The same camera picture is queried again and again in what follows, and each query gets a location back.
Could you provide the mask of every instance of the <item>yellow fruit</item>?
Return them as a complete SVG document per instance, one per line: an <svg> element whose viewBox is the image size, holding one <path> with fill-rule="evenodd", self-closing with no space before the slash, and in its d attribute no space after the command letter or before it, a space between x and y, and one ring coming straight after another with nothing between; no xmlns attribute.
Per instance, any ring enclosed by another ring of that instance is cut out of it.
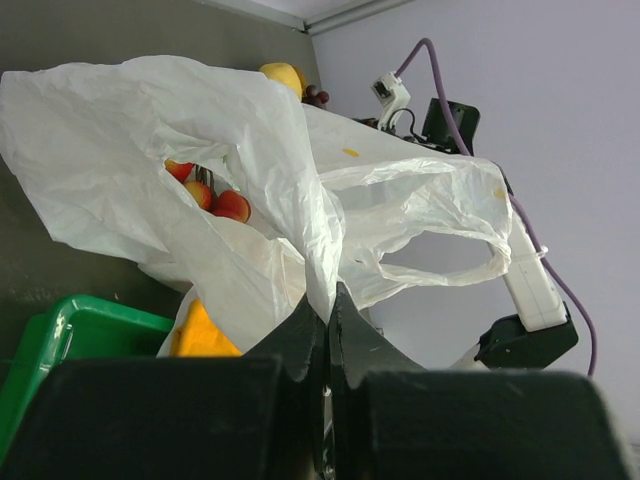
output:
<svg viewBox="0 0 640 480"><path fill-rule="evenodd" d="M267 78L280 82L283 85L291 88L298 98L302 100L302 84L300 83L300 77L291 65L288 63L267 63L260 67L260 71L264 73Z"/></svg>
<svg viewBox="0 0 640 480"><path fill-rule="evenodd" d="M304 92L305 89L307 88L307 77L304 76L303 71L300 69L300 67L296 67L295 65L293 66L293 69L296 71L296 73L298 74L298 78L300 79L300 86L302 87L302 91Z"/></svg>

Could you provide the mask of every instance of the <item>red apple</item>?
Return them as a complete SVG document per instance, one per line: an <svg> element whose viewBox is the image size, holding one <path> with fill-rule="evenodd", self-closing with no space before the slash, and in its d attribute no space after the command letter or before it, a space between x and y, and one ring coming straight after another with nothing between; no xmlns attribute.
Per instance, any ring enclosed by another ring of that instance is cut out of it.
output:
<svg viewBox="0 0 640 480"><path fill-rule="evenodd" d="M251 216L249 201L235 190L222 192L213 210L216 217L227 217L238 222L247 223Z"/></svg>
<svg viewBox="0 0 640 480"><path fill-rule="evenodd" d="M193 163L177 163L170 158L167 158L164 161L164 168L166 168L167 172L173 175L176 180L180 183L184 183L191 173L191 170L193 170Z"/></svg>
<svg viewBox="0 0 640 480"><path fill-rule="evenodd" d="M200 208L203 210L209 210L213 203L213 195L211 190L204 183L200 182L187 182L184 184L184 188L191 194L196 200Z"/></svg>

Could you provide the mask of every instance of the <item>green container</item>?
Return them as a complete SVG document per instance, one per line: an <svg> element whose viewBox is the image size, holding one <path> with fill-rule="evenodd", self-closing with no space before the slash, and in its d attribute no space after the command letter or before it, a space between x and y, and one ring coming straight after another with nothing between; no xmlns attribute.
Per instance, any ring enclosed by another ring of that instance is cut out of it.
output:
<svg viewBox="0 0 640 480"><path fill-rule="evenodd" d="M31 398L67 358L155 356L173 320L88 295L59 301L29 320L0 393L0 463Z"/></svg>

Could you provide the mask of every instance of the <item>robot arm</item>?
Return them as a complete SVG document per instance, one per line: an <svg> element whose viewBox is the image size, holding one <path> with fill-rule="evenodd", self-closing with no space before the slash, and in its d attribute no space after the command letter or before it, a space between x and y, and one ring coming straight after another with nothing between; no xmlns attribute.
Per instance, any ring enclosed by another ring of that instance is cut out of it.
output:
<svg viewBox="0 0 640 480"><path fill-rule="evenodd" d="M382 104L378 130L393 130L400 117L395 113L409 105L409 100L411 100L409 91L402 84L402 80L396 77L393 72L389 72L376 80L371 86L371 90L373 90L373 93Z"/></svg>
<svg viewBox="0 0 640 480"><path fill-rule="evenodd" d="M377 128L393 131L411 96L389 72L371 89L382 104ZM509 237L512 262L503 276L517 314L498 320L452 368L544 368L578 341L570 314L551 282L520 216Z"/></svg>

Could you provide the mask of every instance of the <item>cable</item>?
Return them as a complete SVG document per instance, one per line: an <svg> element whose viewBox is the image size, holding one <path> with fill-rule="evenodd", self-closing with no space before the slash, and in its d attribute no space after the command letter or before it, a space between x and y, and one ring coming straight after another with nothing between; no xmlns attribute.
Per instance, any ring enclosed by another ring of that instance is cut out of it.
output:
<svg viewBox="0 0 640 480"><path fill-rule="evenodd" d="M409 64L416 57L420 48L422 48L423 46L426 47L429 52L429 58L431 60L431 70L433 71L433 80L436 84L436 91L438 92L438 100L440 102L440 107L442 108L442 113L444 114L444 118L447 122L447 126L451 131L451 135L453 136L453 139L456 142L456 145L458 146L458 149L460 150L460 152L462 152L463 155L472 156L471 152L469 152L469 149L467 148L464 141L462 140L460 131L458 130L458 127L456 126L456 122L453 118L453 114L451 113L451 109L449 109L449 103L447 102L447 97L445 96L445 93L444 93L444 85L442 82L442 74L440 73L440 66L438 65L438 57L436 56L436 49L433 46L433 42L430 39L423 38L416 44L415 47L413 47L413 50L411 51L407 59L402 63L402 65L400 65L400 68L396 71L396 76L400 77L400 75L402 75L402 73L407 69ZM533 244L533 247L535 248L536 252L542 253L542 245L538 241L538 237L536 236L535 231L533 230L531 221L529 220L529 217L527 216L527 213L525 212L524 208L522 207L522 205L520 204L518 199L515 197L515 195L513 195L512 192L509 192L509 199L511 200L511 205L513 206L513 209L518 214L518 216L522 220L522 223L527 229L527 233L529 234L529 238L531 238L531 243ZM576 308L584 318L587 328L589 329L589 337L591 339L591 355L589 358L589 368L587 370L587 375L592 377L596 370L596 363L598 360L598 336L596 333L596 327L593 323L593 320L591 319L589 312L587 312L587 309L584 307L580 299L576 296L575 293L573 293L573 290L571 290L569 285L567 285L567 283L560 277L558 272L556 272L556 270L551 266L551 264L549 263L549 260L547 260L546 257L542 257L540 258L540 262L542 263L544 268L547 270L551 278L555 280L558 286L571 299L573 304L576 306Z"/></svg>
<svg viewBox="0 0 640 480"><path fill-rule="evenodd" d="M409 127L409 132L411 133L411 135L413 135L413 138L415 138L416 140L418 140L418 142L420 143L426 143L425 140L420 137L416 132L414 132L414 128L416 126L416 114L413 113L413 110L411 110L410 108L399 108L398 110L396 110L395 112L393 112L391 114L391 116L389 117L389 124L391 124L391 121L395 118L396 114L398 112L409 112L409 114L411 115L411 126Z"/></svg>

